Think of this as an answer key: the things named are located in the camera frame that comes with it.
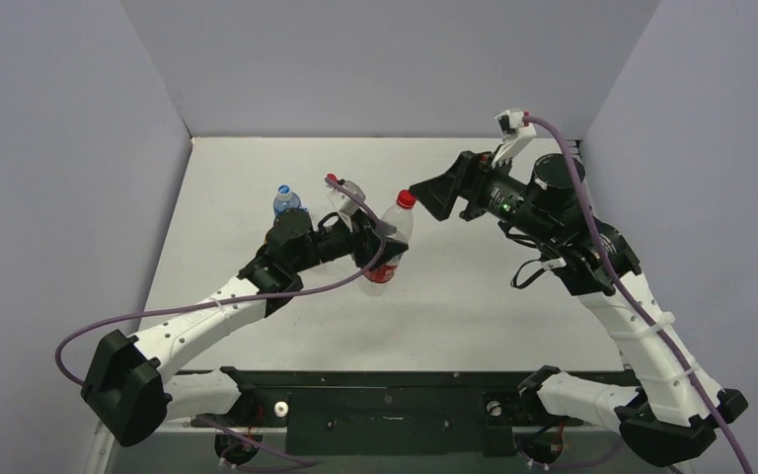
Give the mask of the blue label water bottle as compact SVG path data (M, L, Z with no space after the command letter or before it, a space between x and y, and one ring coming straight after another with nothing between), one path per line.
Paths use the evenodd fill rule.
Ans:
M297 193L295 193L293 190L292 190L292 195L287 196L287 197L280 196L276 192L276 195L272 201L272 210L273 210L274 216L279 216L285 210L292 209L292 208L297 208L297 209L303 208L300 196Z

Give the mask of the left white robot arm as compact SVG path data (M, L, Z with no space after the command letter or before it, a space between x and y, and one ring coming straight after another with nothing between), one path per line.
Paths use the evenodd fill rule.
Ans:
M239 329L263 320L307 294L301 272L343 257L359 269L378 269L408 250L411 222L374 222L363 211L349 221L313 225L302 210L273 222L255 256L207 299L130 336L103 336L81 387L81 397L122 446L152 435L164 422L203 414L242 425L255 397L223 369L183 374L182 368Z

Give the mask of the blue white bottle cap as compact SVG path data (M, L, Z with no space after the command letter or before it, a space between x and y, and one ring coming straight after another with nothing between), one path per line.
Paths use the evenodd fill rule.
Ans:
M287 185L281 185L281 186L280 186L280 187L277 189L277 193L278 193L280 196L285 196L285 197L287 197L287 196L291 196L291 195L292 195L292 190L291 190L291 188L290 188L289 186L287 186Z

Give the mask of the red bottle cap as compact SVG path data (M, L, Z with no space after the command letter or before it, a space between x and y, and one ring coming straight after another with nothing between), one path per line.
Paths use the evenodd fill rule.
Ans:
M416 203L416 197L409 190L401 190L397 194L396 205L400 208L412 209Z

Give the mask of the red label water bottle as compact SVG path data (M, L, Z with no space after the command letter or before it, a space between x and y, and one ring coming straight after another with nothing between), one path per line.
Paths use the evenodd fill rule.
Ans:
M408 190L401 190L396 201L381 216L387 237L383 261L368 271L359 281L361 291L368 296L380 296L394 278L403 257L401 244L409 244L414 232L413 209L417 199Z

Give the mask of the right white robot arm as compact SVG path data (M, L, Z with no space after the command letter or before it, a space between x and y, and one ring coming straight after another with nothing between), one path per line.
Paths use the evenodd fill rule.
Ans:
M464 152L443 174L413 184L411 193L440 221L462 199L462 219L490 214L507 238L535 247L542 270L597 318L636 378L635 385L620 386L546 365L518 387L525 419L571 418L605 428L657 467L697 458L722 425L747 409L747 400L695 363L623 235L581 209L583 177L582 165L560 153L539 158L523 183L490 153Z

